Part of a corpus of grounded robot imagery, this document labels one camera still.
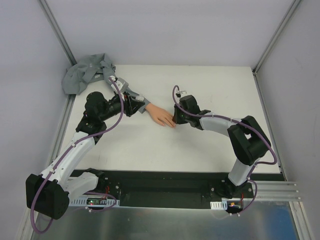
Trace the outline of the aluminium frame post left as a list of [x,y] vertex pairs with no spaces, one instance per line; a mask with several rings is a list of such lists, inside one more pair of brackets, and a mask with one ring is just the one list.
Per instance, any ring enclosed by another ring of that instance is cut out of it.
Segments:
[[64,51],[68,61],[73,66],[77,64],[76,58],[74,57],[74,54],[72,53],[72,50],[54,16],[54,13],[52,12],[48,1],[47,0],[38,0],[38,4],[40,5],[49,25],[51,26],[60,46],[62,47],[62,50]]

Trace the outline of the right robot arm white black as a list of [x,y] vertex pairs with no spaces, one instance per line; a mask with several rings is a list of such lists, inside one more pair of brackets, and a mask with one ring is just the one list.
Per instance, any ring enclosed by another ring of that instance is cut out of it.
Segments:
[[226,156],[234,157],[230,172],[214,192],[227,199],[237,197],[258,161],[272,151],[267,134],[253,116],[231,118],[200,109],[196,98],[186,91],[178,91],[174,100],[173,120],[176,124],[189,124],[206,134],[213,134],[222,141],[223,150],[228,150]]

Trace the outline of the aluminium frame post right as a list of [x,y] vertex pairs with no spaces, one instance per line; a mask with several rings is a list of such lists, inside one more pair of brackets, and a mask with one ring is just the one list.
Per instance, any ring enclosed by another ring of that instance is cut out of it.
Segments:
[[277,41],[281,37],[283,31],[288,26],[289,22],[293,18],[294,14],[297,12],[298,8],[300,7],[303,0],[293,0],[287,11],[285,12],[283,18],[281,19],[279,25],[277,26],[275,32],[273,33],[272,37],[270,38],[266,48],[264,49],[262,55],[260,56],[258,62],[252,69],[252,73],[256,76],[263,66],[264,62],[267,60],[268,56],[271,54],[273,48],[276,46]]

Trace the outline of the grey shirt with sleeve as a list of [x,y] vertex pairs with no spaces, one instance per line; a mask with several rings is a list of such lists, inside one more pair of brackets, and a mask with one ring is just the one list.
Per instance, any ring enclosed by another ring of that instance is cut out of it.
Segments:
[[[67,70],[62,80],[61,86],[65,94],[79,95],[87,88],[90,83],[94,82],[105,81],[111,88],[108,79],[109,76],[117,77],[116,66],[112,63],[108,55],[105,53],[88,55],[81,58],[77,64],[73,65],[69,70]],[[142,95],[131,90],[129,84],[125,93],[132,95]],[[146,106],[151,102],[144,97],[144,103],[145,112]]]

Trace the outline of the clear nail polish bottle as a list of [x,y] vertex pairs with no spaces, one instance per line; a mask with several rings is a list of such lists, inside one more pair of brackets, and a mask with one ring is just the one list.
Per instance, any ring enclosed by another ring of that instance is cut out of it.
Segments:
[[137,100],[137,101],[144,101],[145,100],[145,98],[142,96],[142,95],[137,95],[136,97],[135,97],[135,99]]

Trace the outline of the mannequin hand with pink nails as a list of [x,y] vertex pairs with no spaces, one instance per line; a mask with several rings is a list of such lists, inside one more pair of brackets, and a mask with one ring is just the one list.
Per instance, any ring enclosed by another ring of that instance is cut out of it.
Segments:
[[165,109],[149,103],[145,107],[145,110],[148,112],[152,120],[158,125],[162,127],[168,126],[170,128],[176,127],[176,123],[173,121],[174,116]]

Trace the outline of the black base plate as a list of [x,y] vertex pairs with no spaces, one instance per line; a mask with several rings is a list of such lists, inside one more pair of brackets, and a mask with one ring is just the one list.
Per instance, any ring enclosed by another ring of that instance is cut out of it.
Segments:
[[221,201],[218,192],[226,172],[174,172],[104,170],[103,185],[95,193],[108,193],[121,207],[209,209]]

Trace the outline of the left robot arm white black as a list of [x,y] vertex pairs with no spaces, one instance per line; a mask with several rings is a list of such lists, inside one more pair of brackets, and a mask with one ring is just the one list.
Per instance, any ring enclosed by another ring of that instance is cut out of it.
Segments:
[[115,94],[106,100],[101,92],[91,92],[86,97],[84,112],[75,133],[64,153],[39,175],[30,174],[26,179],[26,204],[54,220],[60,219],[70,202],[86,192],[99,195],[105,191],[105,174],[93,168],[70,180],[78,163],[100,140],[107,129],[105,120],[118,114],[131,117],[145,104],[141,95],[128,92]]

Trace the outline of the aluminium frame post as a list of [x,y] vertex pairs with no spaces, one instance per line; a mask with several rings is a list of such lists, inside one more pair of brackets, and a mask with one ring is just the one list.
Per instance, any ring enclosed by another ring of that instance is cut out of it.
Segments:
[[272,37],[270,38],[266,48],[264,49],[262,55],[260,56],[258,62],[252,69],[252,73],[256,76],[263,66],[264,62],[267,60],[268,56],[271,54],[273,48],[276,46],[277,41],[281,37],[283,31],[288,26],[289,22],[293,18],[294,14],[297,12],[298,8],[300,7],[303,0],[293,0],[287,11],[285,12],[283,18],[281,19],[279,25],[277,26],[275,32],[273,33]]
[[77,64],[76,58],[74,57],[74,54],[72,53],[72,50],[54,16],[54,13],[52,12],[48,1],[47,0],[38,0],[38,4],[40,5],[49,25],[51,26],[60,46],[62,47],[62,50],[64,51],[68,61],[73,66]]

